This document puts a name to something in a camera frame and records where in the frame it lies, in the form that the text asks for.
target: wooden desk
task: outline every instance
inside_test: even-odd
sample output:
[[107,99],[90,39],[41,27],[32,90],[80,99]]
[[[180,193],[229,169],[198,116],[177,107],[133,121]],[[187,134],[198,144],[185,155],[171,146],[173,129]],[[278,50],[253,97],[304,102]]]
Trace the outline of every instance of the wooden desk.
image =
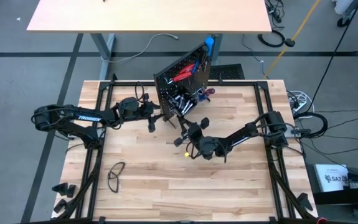
[[[79,106],[95,107],[99,83],[85,81]],[[273,109],[281,112],[285,122],[293,124],[284,81],[269,80],[268,83]],[[226,137],[258,117],[252,87],[214,88],[212,101],[201,102],[186,116],[197,122],[207,116],[210,126],[204,130],[206,136]],[[145,91],[150,100],[158,104],[155,87],[146,86]],[[133,95],[133,86],[114,86],[113,104]],[[178,126],[176,119],[172,122]],[[180,147],[172,144],[180,136],[180,130],[159,120],[156,131],[148,133],[147,124],[147,121],[136,121],[125,123],[118,131],[107,129],[94,219],[104,216],[107,220],[131,221],[267,221],[276,215],[262,138],[252,138],[236,146],[224,164],[219,157],[210,161],[184,157],[186,144]],[[81,140],[76,139],[69,146],[80,143]],[[290,146],[300,150],[295,141],[290,141]],[[80,185],[86,152],[79,146],[67,153],[61,182]],[[289,149],[284,150],[284,157],[292,191],[296,196],[306,192],[314,207],[311,213],[317,216],[303,157]],[[120,192],[114,194],[107,187],[106,177],[119,161],[126,162],[126,167],[120,175]],[[287,214],[282,192],[281,203]]]
[[264,0],[40,0],[29,31],[271,32]]

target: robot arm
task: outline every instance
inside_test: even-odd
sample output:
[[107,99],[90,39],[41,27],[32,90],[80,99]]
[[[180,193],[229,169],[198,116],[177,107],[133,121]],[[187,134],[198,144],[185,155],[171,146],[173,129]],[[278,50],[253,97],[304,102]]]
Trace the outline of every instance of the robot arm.
[[144,94],[143,101],[139,102],[135,97],[125,98],[110,109],[99,111],[73,105],[48,105],[34,111],[31,120],[39,131],[57,130],[64,136],[69,134],[82,139],[85,148],[98,149],[100,147],[97,128],[93,126],[83,127],[72,120],[98,122],[113,129],[119,129],[127,121],[148,120],[148,131],[155,131],[155,122],[163,116],[152,116],[154,109],[159,109],[152,101],[148,101],[148,94]]
[[[257,122],[261,120],[264,120],[266,124],[257,126]],[[181,121],[182,137],[174,141],[175,146],[179,146],[183,140],[188,138],[193,144],[193,147],[198,150],[198,153],[195,156],[192,154],[190,155],[193,159],[202,156],[204,159],[210,160],[213,153],[218,157],[226,158],[227,154],[232,151],[234,146],[257,136],[263,136],[268,140],[269,144],[275,147],[288,145],[285,138],[286,125],[280,112],[276,111],[261,115],[256,120],[247,123],[243,128],[226,138],[205,137],[202,134],[202,129],[205,129],[209,125],[208,118],[204,118],[201,121],[201,125],[192,123],[184,118],[179,118],[179,121]],[[258,131],[258,128],[265,127],[268,127],[270,131],[269,134],[260,133]]]

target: concrete floor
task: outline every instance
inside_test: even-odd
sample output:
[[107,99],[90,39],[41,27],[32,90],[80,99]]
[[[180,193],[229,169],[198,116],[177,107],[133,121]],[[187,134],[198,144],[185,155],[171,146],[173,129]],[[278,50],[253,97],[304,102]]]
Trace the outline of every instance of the concrete floor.
[[[313,2],[285,0],[286,16],[283,33],[290,37],[301,24]],[[3,52],[71,52],[76,34],[33,34],[26,32],[38,1],[0,0],[0,53]],[[332,52],[344,29],[336,27],[340,16],[331,1],[320,3],[300,33],[293,52]],[[118,34],[116,52],[139,52],[153,34]],[[150,52],[187,51],[204,40],[206,34],[179,34],[180,40],[158,37]],[[224,35],[221,51],[247,51],[242,35]],[[256,52],[279,52],[262,45],[256,35],[246,35],[246,44]],[[84,35],[80,52],[96,52],[89,35]],[[358,13],[350,26],[339,51],[358,51]],[[259,57],[265,70],[275,59]],[[113,72],[120,79],[151,79],[176,57],[138,57],[114,64]],[[36,131],[29,121],[33,110],[57,102],[67,71],[69,57],[3,57],[0,54],[0,223],[19,223],[29,190],[45,143],[46,133]],[[329,57],[283,57],[270,78],[284,79],[288,90],[302,90],[313,95],[323,75]],[[260,64],[252,57],[220,57],[219,64],[241,63],[246,79],[262,77]],[[84,80],[96,80],[100,73],[98,57],[79,57],[70,79],[64,104],[77,104]],[[317,110],[358,110],[358,57],[336,57],[316,98]],[[330,125],[357,118],[358,112],[324,114]],[[307,127],[318,127],[309,119]],[[358,121],[348,123],[327,133],[358,138]],[[324,152],[358,147],[357,141],[319,138],[314,141]],[[67,142],[55,138],[49,163],[42,181],[32,221],[50,218],[55,200],[51,186],[59,182]],[[306,148],[309,164],[330,164],[327,159]],[[331,159],[358,167],[358,151],[330,156]],[[319,208],[321,216],[337,218],[330,208]]]

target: table leg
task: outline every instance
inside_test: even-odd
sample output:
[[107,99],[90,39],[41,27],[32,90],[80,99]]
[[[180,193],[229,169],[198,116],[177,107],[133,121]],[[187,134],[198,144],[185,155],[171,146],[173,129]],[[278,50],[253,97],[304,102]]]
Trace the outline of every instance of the table leg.
[[218,65],[217,58],[219,57],[220,45],[222,44],[223,34],[215,34],[214,50],[212,52],[212,65]]
[[[96,47],[101,55],[101,57],[105,60],[111,60],[112,48],[115,40],[115,34],[110,34],[108,36],[107,43],[104,40],[103,34],[90,34]],[[109,75],[109,66],[110,63],[106,61],[102,61],[100,77],[99,80],[107,80]]]

